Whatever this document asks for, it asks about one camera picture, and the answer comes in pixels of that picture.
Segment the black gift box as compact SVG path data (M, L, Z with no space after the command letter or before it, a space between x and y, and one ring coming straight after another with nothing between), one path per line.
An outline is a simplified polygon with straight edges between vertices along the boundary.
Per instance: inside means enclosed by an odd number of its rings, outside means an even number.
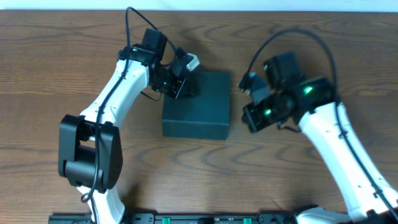
M199 71L193 74L193 98L164 98L162 134L173 138L225 140L229 133L231 74Z

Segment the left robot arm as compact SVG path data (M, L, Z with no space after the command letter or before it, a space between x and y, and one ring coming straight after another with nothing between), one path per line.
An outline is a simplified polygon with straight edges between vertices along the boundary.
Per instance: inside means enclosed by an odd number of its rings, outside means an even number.
M147 86L171 98L189 93L185 72L200 61L177 49L170 68L161 65L163 50L135 44L118 53L115 71L89 107L60 122L58 173L81 193L91 223L122 223L126 208L116 183L123 166L120 128L139 94Z

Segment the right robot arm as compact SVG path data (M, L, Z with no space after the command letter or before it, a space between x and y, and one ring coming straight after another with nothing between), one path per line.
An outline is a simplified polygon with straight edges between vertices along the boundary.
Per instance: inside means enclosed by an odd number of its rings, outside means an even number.
M242 120L256 133L293 119L321 155L346 205L346 213L318 206L294 215L295 223L397 223L397 191L373 164L354 132L329 79L307 79L292 52L264 62L264 80L247 72L238 87L252 97Z

